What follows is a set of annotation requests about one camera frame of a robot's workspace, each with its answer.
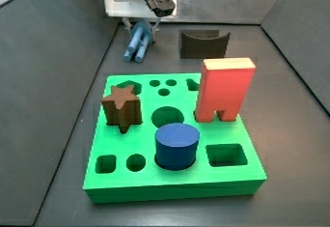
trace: cylinder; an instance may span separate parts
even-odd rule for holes
[[[131,59],[131,52],[127,50],[125,54],[125,61],[130,62],[130,59]]]
[[[130,44],[129,44],[130,53],[134,53],[135,49],[138,48],[138,44],[139,44],[141,37],[142,37],[142,32],[143,32],[143,27],[138,27],[131,37]]]
[[[150,44],[150,37],[145,36],[143,41],[142,41],[142,46],[139,47],[139,50],[138,50],[138,53],[137,53],[137,56],[135,56],[135,62],[141,63],[143,61],[149,44]]]
[[[173,123],[157,131],[157,163],[167,170],[189,168],[197,160],[201,133],[188,124]]]

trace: brown star block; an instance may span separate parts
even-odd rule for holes
[[[127,133],[130,125],[142,124],[141,101],[134,94],[134,85],[126,88],[111,86],[111,95],[102,99],[109,126],[119,126]]]

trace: circular hole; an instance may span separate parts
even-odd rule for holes
[[[183,123],[185,116],[178,108],[166,106],[154,111],[151,121],[159,128],[170,123]]]
[[[151,80],[150,85],[154,87],[158,87],[158,86],[161,86],[161,81],[159,80]]]
[[[161,89],[159,90],[159,95],[163,96],[163,97],[169,96],[170,95],[170,90],[169,89]]]
[[[146,166],[146,158],[141,154],[134,154],[129,157],[127,167],[133,172],[141,171]]]
[[[177,85],[177,81],[170,79],[167,82],[166,82],[166,85],[167,86],[175,86]]]

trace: red block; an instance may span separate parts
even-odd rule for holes
[[[249,58],[204,60],[196,110],[200,123],[213,122],[214,111],[224,122],[237,119],[254,71],[256,66]]]

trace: shape sorter board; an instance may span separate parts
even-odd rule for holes
[[[111,86],[134,84],[141,98],[142,125],[126,134],[107,126],[103,108],[93,141],[85,191],[94,203],[201,198],[254,194],[268,175],[244,122],[196,121],[200,73],[114,75]],[[186,123],[201,132],[194,165],[165,170],[155,162],[155,133],[169,123]]]

